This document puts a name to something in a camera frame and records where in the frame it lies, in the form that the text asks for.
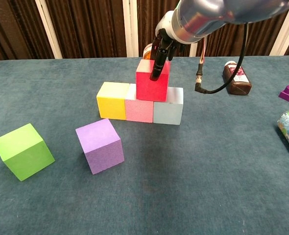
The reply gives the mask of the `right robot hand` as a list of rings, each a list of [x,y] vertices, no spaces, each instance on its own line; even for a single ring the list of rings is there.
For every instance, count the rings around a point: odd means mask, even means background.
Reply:
[[[177,9],[168,11],[155,28],[150,59],[154,60],[150,80],[157,81],[162,73],[167,58],[171,61],[176,50],[185,42],[176,33],[182,27]]]

